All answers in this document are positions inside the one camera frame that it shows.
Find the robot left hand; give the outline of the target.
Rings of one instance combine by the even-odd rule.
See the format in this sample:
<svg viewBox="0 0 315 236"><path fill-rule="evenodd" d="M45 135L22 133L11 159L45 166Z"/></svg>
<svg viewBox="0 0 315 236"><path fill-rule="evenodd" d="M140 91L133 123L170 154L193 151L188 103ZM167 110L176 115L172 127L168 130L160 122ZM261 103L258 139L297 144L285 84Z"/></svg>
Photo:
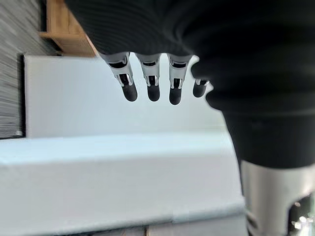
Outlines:
<svg viewBox="0 0 315 236"><path fill-rule="evenodd" d="M169 58L177 105L192 56L193 95L222 112L251 236L315 233L315 3L312 0L68 0L127 100L129 54L159 99Z"/></svg>

